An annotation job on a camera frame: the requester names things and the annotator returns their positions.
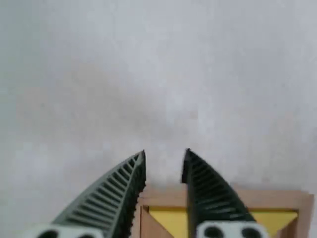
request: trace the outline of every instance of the white wall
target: white wall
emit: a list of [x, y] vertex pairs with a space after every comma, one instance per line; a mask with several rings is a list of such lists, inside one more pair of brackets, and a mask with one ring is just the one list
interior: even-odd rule
[[152, 182], [191, 147], [229, 181], [316, 193], [316, 4], [2, 0], [1, 237], [143, 148]]

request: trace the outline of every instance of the yellow surface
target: yellow surface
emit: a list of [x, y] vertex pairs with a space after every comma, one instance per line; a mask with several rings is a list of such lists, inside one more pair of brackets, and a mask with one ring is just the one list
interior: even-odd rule
[[[150, 207], [149, 213], [175, 238], [187, 238], [187, 213], [185, 208]], [[297, 217], [292, 211], [251, 211], [256, 221], [266, 227], [270, 236]]]

